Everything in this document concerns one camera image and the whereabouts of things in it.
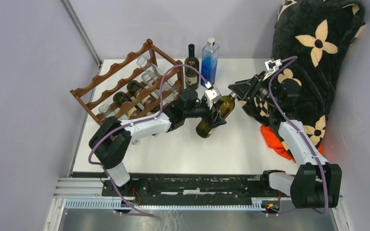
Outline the blue square glass bottle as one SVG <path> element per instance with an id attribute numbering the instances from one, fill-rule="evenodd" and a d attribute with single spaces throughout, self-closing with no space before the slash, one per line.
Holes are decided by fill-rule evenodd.
<path id="1" fill-rule="evenodd" d="M 212 85 L 216 79 L 219 49 L 215 38 L 208 38 L 207 44 L 202 49 L 201 74 Z"/>

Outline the clear round glass bottle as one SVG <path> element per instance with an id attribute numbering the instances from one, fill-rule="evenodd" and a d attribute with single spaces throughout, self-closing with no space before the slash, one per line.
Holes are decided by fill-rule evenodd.
<path id="1" fill-rule="evenodd" d="M 161 75 L 163 75 L 162 70 L 158 68 L 157 65 L 153 64 L 149 59 L 147 59 L 145 56 L 141 55 L 138 60 L 136 61 L 136 64 L 143 70 L 151 70 L 154 72 L 157 77 L 159 78 Z"/>

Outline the clear square bottle black cap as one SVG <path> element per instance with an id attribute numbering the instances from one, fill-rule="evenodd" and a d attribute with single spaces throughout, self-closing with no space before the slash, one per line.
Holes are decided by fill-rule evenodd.
<path id="1" fill-rule="evenodd" d="M 152 87 L 156 83 L 158 77 L 151 70 L 146 70 L 141 75 L 141 79 L 149 87 Z M 170 80 L 167 80 L 162 85 L 162 91 L 167 91 L 167 90 L 171 90 L 171 94 L 164 99 L 163 101 L 164 104 L 172 102 L 177 95 L 177 89 L 174 87 L 174 85 L 172 84 Z"/>

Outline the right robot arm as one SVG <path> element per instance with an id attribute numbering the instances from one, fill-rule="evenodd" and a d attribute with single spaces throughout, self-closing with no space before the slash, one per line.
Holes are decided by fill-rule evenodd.
<path id="1" fill-rule="evenodd" d="M 230 84 L 228 88 L 239 100 L 268 103 L 272 107 L 269 110 L 270 127 L 286 143 L 298 166 L 294 176 L 282 170 L 265 170 L 259 183 L 260 193 L 272 196 L 279 191 L 291 198 L 295 208 L 308 208 L 319 214 L 336 207 L 342 170 L 318 151 L 299 121 L 293 109 L 299 97 L 299 84 L 286 79 L 274 87 L 272 80 L 265 79 L 261 73 Z"/>

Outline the brown wooden wine rack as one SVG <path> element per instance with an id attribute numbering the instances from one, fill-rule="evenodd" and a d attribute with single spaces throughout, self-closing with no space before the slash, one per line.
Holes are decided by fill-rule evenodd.
<path id="1" fill-rule="evenodd" d="M 175 68 L 153 79 L 156 56 L 172 65 L 181 64 L 147 39 L 137 52 L 130 52 L 121 63 L 114 63 L 103 75 L 96 75 L 84 88 L 71 90 L 73 97 L 98 125 L 109 117 L 140 118 L 165 108 L 184 91 L 184 69 Z"/>

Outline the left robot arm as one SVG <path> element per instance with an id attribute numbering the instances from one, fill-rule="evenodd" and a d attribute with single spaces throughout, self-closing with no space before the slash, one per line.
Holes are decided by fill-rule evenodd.
<path id="1" fill-rule="evenodd" d="M 132 191 L 131 177 L 123 163 L 129 145 L 147 136 L 178 129 L 187 118 L 201 118 L 214 128 L 226 124 L 219 113 L 221 97 L 216 88 L 206 90 L 201 99 L 195 90 L 185 90 L 163 110 L 152 115 L 129 120 L 109 117 L 90 139 L 92 151 L 89 155 L 98 158 L 115 192 L 126 196 Z"/>

